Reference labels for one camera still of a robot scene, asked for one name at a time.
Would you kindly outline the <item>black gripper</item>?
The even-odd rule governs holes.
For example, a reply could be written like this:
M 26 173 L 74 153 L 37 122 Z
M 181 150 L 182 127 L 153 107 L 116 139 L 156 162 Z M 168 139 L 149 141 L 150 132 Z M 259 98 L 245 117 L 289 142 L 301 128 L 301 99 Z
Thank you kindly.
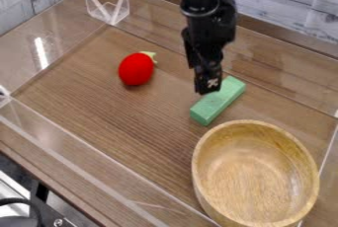
M 222 47 L 236 34 L 235 0 L 181 0 L 185 16 L 181 30 L 186 64 L 193 68 L 193 88 L 198 95 L 220 90 Z

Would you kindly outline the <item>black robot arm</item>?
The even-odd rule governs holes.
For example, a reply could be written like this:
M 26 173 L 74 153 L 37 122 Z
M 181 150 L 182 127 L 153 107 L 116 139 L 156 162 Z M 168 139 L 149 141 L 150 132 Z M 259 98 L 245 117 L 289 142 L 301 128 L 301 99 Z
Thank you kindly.
M 235 0 L 180 0 L 185 27 L 180 32 L 188 68 L 193 70 L 193 89 L 200 95 L 221 85 L 222 47 L 236 34 Z

